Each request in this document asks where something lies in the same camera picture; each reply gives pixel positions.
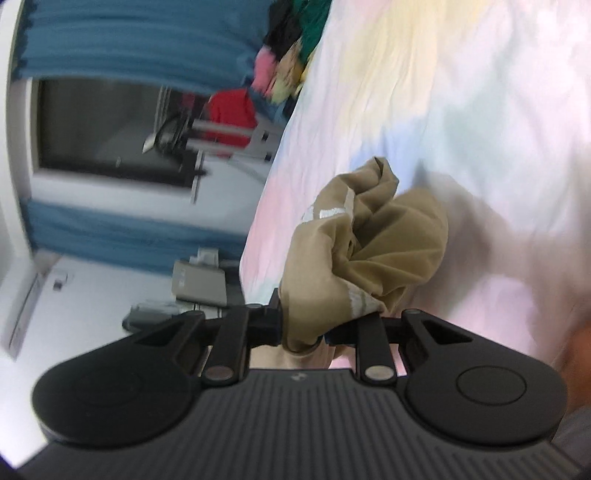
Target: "white bedsheet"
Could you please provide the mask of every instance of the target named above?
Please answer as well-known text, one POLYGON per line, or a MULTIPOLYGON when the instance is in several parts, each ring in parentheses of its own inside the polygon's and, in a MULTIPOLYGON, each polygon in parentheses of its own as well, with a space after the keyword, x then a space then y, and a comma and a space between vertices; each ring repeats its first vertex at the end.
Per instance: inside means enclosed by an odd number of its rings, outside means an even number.
POLYGON ((373 155, 450 241, 411 304, 551 362, 591 316, 591 4, 333 0, 241 276, 266 303, 320 189, 373 155))

